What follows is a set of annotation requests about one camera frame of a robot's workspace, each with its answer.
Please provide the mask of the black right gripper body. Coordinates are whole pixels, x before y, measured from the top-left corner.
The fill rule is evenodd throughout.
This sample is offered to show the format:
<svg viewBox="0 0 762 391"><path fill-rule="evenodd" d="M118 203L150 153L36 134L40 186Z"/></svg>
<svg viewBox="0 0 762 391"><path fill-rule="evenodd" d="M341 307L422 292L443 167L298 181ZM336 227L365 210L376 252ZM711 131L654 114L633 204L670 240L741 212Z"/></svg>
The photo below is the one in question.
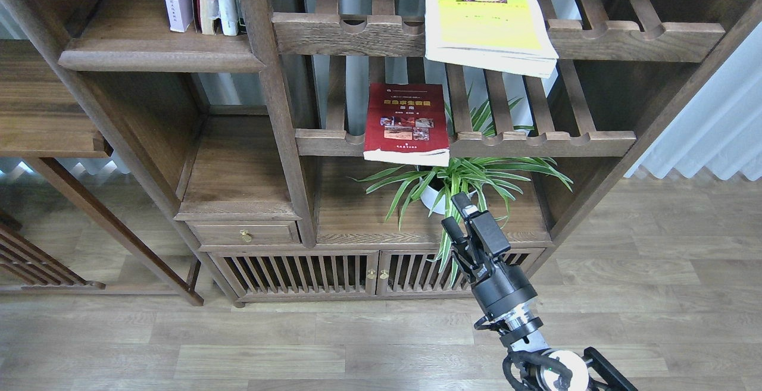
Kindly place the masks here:
<svg viewBox="0 0 762 391"><path fill-rule="evenodd" d="M506 320L537 296L521 267L507 264L499 252L473 243L452 244L452 254L488 321Z"/></svg>

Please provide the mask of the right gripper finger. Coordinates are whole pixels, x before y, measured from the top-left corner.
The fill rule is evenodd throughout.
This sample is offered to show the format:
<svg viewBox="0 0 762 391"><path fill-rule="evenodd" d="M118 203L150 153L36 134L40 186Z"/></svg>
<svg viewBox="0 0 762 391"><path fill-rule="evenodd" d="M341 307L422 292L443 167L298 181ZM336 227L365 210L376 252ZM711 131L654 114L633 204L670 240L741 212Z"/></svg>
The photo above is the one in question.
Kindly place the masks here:
<svg viewBox="0 0 762 391"><path fill-rule="evenodd" d="M470 249L470 239L466 237L454 217L441 221L445 233L451 239L451 250L460 264L473 264L473 252Z"/></svg>

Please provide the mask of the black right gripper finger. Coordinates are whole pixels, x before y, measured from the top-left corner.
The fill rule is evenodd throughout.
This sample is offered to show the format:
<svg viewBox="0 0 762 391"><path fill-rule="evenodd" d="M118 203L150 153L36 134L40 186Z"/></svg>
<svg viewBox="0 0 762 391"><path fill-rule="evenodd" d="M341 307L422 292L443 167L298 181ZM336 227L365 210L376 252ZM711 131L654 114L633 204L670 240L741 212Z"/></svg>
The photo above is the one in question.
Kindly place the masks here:
<svg viewBox="0 0 762 391"><path fill-rule="evenodd" d="M479 270L511 249L492 213L478 210L463 192L452 196L451 202L463 218L473 252L473 264L460 264L455 259L463 270Z"/></svg>

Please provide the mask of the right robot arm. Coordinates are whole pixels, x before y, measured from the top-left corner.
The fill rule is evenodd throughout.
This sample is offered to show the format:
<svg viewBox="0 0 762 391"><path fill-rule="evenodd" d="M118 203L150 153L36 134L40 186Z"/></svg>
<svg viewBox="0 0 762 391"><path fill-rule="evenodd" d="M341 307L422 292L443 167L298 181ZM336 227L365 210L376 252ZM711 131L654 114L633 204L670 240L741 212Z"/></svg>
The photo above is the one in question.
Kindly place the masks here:
<svg viewBox="0 0 762 391"><path fill-rule="evenodd" d="M467 229L454 217L442 221L452 239L452 253L482 312L477 330L498 332L507 348L502 369L516 390L632 390L629 380L598 350L583 355L551 348L539 329L542 320L530 310L536 291L517 265L504 261L511 245L487 210L478 210L465 193L452 198Z"/></svg>

